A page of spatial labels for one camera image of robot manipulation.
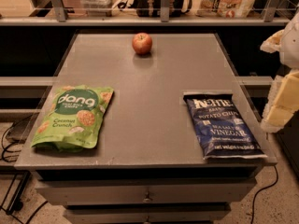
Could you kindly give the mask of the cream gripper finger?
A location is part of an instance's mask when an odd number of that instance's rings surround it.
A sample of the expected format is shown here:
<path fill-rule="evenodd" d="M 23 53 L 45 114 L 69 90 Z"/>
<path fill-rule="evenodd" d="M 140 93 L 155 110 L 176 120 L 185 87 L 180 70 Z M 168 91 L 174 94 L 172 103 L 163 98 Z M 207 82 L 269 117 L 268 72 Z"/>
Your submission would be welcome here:
<path fill-rule="evenodd" d="M 285 77 L 276 76 L 263 110 L 261 128 L 267 133 L 276 133 L 284 128 L 298 110 L 299 72 L 290 72 Z"/>
<path fill-rule="evenodd" d="M 260 50 L 268 53 L 274 53 L 281 50 L 281 38 L 284 30 L 279 30 L 269 36 L 260 46 Z"/>

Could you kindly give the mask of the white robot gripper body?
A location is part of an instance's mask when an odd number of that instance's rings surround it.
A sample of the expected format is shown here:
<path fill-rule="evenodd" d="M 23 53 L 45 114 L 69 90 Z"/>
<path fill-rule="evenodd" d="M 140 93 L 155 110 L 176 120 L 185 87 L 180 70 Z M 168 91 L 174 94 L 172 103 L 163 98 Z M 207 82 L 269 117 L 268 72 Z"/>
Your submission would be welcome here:
<path fill-rule="evenodd" d="M 280 40 L 280 62 L 291 69 L 299 68 L 299 13 L 286 25 Z"/>

